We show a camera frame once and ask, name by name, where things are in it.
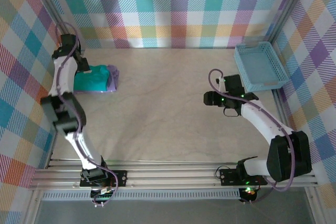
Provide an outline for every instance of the checkered fabric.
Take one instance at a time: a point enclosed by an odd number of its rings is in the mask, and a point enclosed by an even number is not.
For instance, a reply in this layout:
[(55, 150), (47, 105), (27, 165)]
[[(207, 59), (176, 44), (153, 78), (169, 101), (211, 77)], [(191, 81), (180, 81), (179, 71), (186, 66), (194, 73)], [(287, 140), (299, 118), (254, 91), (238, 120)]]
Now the checkered fabric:
[(336, 0), (299, 0), (277, 44), (290, 76), (281, 90), (290, 124), (309, 136), (313, 169), (336, 217)]
[(262, 40), (275, 1), (64, 0), (89, 48), (222, 48)]
[(0, 223), (18, 223), (54, 131), (40, 98), (52, 84), (55, 23), (41, 0), (0, 0)]

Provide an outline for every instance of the blue plastic basket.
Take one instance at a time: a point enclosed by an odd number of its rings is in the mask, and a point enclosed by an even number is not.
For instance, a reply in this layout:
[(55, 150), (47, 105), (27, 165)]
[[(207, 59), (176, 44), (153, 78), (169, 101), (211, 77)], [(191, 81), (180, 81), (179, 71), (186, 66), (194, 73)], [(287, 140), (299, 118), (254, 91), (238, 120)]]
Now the blue plastic basket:
[(236, 46), (235, 60), (248, 92), (281, 88), (288, 76), (270, 42)]

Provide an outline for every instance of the white tabletop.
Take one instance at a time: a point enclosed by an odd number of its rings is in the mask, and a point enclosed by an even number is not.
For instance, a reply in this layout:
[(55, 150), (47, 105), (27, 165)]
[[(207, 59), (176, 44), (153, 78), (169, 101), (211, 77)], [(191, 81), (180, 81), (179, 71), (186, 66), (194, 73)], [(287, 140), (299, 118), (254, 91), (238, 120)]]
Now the white tabletop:
[[(90, 65), (120, 70), (117, 92), (76, 95), (94, 146), (106, 160), (236, 162), (266, 156), (266, 140), (248, 121), (203, 104), (211, 69), (238, 73), (233, 55), (232, 49), (86, 50)], [(271, 91), (256, 95), (277, 116)], [(58, 136), (52, 158), (78, 156)]]

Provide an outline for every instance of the wire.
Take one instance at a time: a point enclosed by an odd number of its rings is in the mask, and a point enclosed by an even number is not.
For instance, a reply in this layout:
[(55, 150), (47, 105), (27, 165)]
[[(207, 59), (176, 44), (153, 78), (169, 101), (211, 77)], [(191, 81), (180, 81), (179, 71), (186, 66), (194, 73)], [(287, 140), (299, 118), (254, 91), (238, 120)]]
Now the wire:
[(259, 179), (259, 177), (256, 177), (256, 179), (257, 179), (257, 181), (258, 181), (258, 183), (259, 183), (259, 187), (258, 187), (258, 191), (260, 191), (260, 187), (261, 187), (261, 181), (260, 181), (260, 179)]
[(287, 191), (289, 189), (289, 187), (291, 186), (291, 184), (293, 183), (294, 174), (295, 174), (295, 152), (294, 152), (294, 146), (293, 146), (293, 143), (292, 143), (292, 141), (291, 141), (288, 133), (281, 126), (281, 124), (275, 118), (273, 118), (273, 116), (271, 114), (269, 114), (266, 110), (264, 110), (262, 107), (258, 106), (257, 104), (255, 104), (255, 103), (253, 103), (251, 101), (245, 100), (243, 98), (233, 97), (231, 95), (227, 95), (225, 93), (220, 92), (218, 89), (216, 89), (215, 86), (211, 82), (211, 74), (214, 71), (218, 71), (220, 73), (220, 75), (221, 75), (221, 78), (223, 78), (223, 76), (224, 76), (224, 73), (220, 69), (217, 69), (217, 68), (212, 69), (209, 72), (209, 74), (208, 74), (208, 81), (209, 81), (209, 84), (213, 88), (214, 91), (216, 91), (218, 94), (220, 94), (220, 95), (222, 95), (222, 96), (224, 96), (226, 98), (242, 101), (242, 102), (245, 102), (245, 103), (250, 104), (251, 106), (255, 107), (256, 109), (258, 109), (259, 111), (261, 111), (262, 113), (264, 113), (283, 132), (283, 134), (286, 136), (288, 144), (289, 144), (290, 152), (291, 152), (291, 169), (290, 169), (290, 176), (289, 176), (289, 180), (287, 182), (287, 185), (284, 188), (278, 188), (278, 187), (276, 187), (277, 183), (273, 184), (267, 178), (265, 178), (265, 180), (267, 181), (267, 183), (271, 184), (272, 189), (274, 189), (276, 191), (281, 191), (281, 192)]
[(90, 164), (95, 165), (96, 167), (98, 167), (98, 168), (100, 168), (100, 169), (102, 169), (102, 170), (104, 170), (104, 171), (106, 171), (106, 172), (112, 174), (112, 176), (116, 179), (116, 181), (115, 181), (115, 184), (116, 184), (115, 186), (116, 186), (116, 187), (114, 188), (114, 193), (111, 195), (111, 197), (110, 197), (108, 200), (106, 200), (104, 203), (98, 204), (98, 203), (96, 202), (96, 200), (93, 199), (93, 203), (95, 204), (95, 206), (102, 206), (102, 207), (103, 207), (103, 206), (106, 205), (106, 204), (112, 199), (112, 197), (117, 193), (117, 190), (118, 190), (118, 177), (116, 176), (116, 174), (115, 174), (113, 171), (111, 171), (110, 169), (108, 169), (108, 168), (106, 168), (106, 167), (103, 167), (103, 166), (97, 164), (94, 160), (92, 160), (89, 156), (87, 156), (86, 153), (84, 152), (84, 150), (82, 149), (82, 147), (81, 147), (80, 144), (79, 144), (79, 141), (78, 141), (78, 134), (81, 133), (81, 131), (82, 131), (82, 120), (81, 120), (80, 115), (79, 115), (78, 111), (76, 110), (76, 108), (75, 108), (74, 106), (72, 106), (71, 103), (69, 103), (68, 101), (66, 101), (66, 100), (62, 97), (62, 95), (61, 95), (61, 93), (60, 93), (60, 84), (59, 84), (59, 81), (60, 81), (60, 75), (61, 75), (61, 71), (62, 71), (62, 69), (64, 68), (66, 62), (69, 60), (69, 58), (72, 56), (73, 52), (76, 50), (77, 46), (79, 45), (78, 33), (77, 33), (76, 29), (74, 28), (74, 26), (73, 26), (72, 24), (70, 24), (70, 23), (68, 23), (68, 22), (62, 22), (62, 23), (58, 23), (58, 24), (56, 25), (56, 29), (55, 29), (56, 38), (58, 38), (58, 37), (57, 37), (57, 36), (58, 36), (58, 27), (59, 27), (61, 24), (68, 25), (68, 26), (70, 26), (70, 27), (74, 30), (74, 32), (75, 32), (75, 37), (76, 37), (76, 42), (75, 42), (75, 44), (74, 44), (72, 50), (71, 50), (70, 53), (67, 55), (67, 57), (66, 57), (65, 60), (62, 62), (61, 66), (59, 67), (59, 69), (58, 69), (58, 71), (57, 71), (57, 75), (56, 75), (56, 91), (57, 91), (57, 95), (58, 95), (59, 100), (61, 100), (62, 103), (65, 104), (65, 105), (66, 105), (66, 106), (67, 106), (67, 107), (68, 107), (68, 108), (75, 114), (75, 117), (76, 117), (76, 119), (77, 119), (77, 122), (78, 122), (78, 128), (77, 128), (76, 132), (73, 134), (73, 139), (75, 140), (75, 144), (76, 144), (77, 149), (78, 149), (78, 151), (80, 152), (80, 154), (81, 154), (81, 155), (82, 155), (82, 156), (83, 156), (83, 157), (84, 157)]
[(218, 179), (220, 179), (220, 177), (217, 176), (217, 172), (218, 172), (218, 170), (219, 170), (221, 167), (226, 167), (226, 168), (228, 168), (228, 169), (231, 170), (230, 167), (228, 167), (228, 166), (226, 166), (226, 165), (221, 165), (221, 166), (220, 166), (219, 168), (217, 168), (217, 170), (215, 171), (215, 177), (218, 178)]
[(98, 205), (98, 203), (96, 202), (96, 199), (97, 199), (97, 197), (98, 197), (99, 195), (101, 195), (101, 194), (96, 194), (96, 195), (94, 195), (94, 197), (93, 197), (92, 202), (94, 203), (95, 207)]

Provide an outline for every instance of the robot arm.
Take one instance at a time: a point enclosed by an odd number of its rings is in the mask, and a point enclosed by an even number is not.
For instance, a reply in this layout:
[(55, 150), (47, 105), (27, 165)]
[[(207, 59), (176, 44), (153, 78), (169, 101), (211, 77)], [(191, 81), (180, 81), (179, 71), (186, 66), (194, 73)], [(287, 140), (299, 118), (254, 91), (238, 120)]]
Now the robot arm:
[[(245, 93), (238, 74), (217, 79), (216, 82), (220, 92), (227, 91), (225, 94), (230, 97), (244, 98), (267, 112), (255, 94)], [(311, 172), (309, 141), (304, 132), (295, 132), (273, 117), (277, 125), (253, 104), (224, 97), (215, 91), (204, 94), (204, 103), (224, 107), (224, 111), (225, 109), (236, 110), (238, 115), (247, 119), (263, 135), (270, 146), (267, 159), (253, 157), (238, 162), (236, 172), (240, 180), (253, 176), (271, 176), (276, 182), (289, 179), (291, 153), (288, 140), (278, 125), (289, 135), (294, 146), (295, 177)]]
[[(94, 148), (87, 135), (85, 112), (73, 94), (73, 81), (75, 75), (78, 72), (90, 70), (88, 62), (86, 58), (82, 58), (80, 55), (80, 44), (71, 57), (66, 60), (68, 54), (71, 52), (76, 43), (75, 35), (61, 35), (61, 43), (62, 46), (54, 51), (54, 54), (52, 55), (55, 65), (53, 85), (48, 96), (41, 99), (41, 105), (46, 116), (54, 125), (58, 134), (63, 135), (65, 139), (70, 142), (81, 159), (82, 178), (91, 184), (95, 183), (98, 186), (109, 186), (111, 185), (111, 176), (95, 164), (103, 167), (107, 167), (107, 165), (101, 155)], [(60, 100), (56, 84), (58, 70), (64, 62), (65, 65), (59, 76), (59, 90), (62, 98), (67, 101), (66, 104)], [(69, 104), (75, 108), (81, 118), (81, 130), (79, 133), (77, 133), (79, 123), (73, 110), (68, 108)], [(78, 144), (75, 142), (74, 134), (77, 134)]]

